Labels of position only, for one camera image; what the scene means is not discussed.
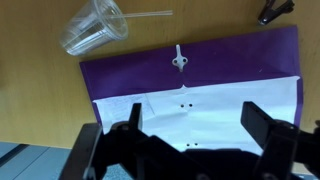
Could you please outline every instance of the purple paper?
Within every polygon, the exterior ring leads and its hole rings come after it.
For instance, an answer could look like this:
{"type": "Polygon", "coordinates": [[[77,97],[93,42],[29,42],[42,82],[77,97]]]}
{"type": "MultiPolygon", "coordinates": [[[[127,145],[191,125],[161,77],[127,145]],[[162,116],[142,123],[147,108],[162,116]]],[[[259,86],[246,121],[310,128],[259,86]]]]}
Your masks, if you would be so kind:
{"type": "MultiPolygon", "coordinates": [[[[186,87],[299,76],[296,26],[180,45],[188,63],[172,65],[175,46],[81,62],[91,101],[186,87]]],[[[300,124],[303,90],[297,83],[295,124],[300,124]]],[[[100,115],[92,103],[98,122],[100,115]]]]}

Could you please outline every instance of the black mechanical arm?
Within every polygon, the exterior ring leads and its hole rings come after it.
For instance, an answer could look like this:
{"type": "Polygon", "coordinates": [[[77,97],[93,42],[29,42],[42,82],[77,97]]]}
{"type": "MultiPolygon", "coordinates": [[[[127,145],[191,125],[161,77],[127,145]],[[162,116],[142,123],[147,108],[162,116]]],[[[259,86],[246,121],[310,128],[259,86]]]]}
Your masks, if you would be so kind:
{"type": "Polygon", "coordinates": [[[320,129],[313,134],[293,124],[273,120],[252,102],[244,102],[241,124],[263,154],[240,149],[193,149],[179,152],[156,136],[141,131],[141,104],[129,121],[116,123],[106,135],[98,124],[85,124],[60,179],[102,179],[106,168],[121,164],[133,179],[299,179],[293,162],[320,177],[320,129]]]}
{"type": "Polygon", "coordinates": [[[267,25],[282,14],[288,14],[293,11],[294,3],[292,0],[286,0],[277,8],[273,8],[276,0],[266,0],[266,5],[259,15],[258,22],[261,25],[267,25]]]}

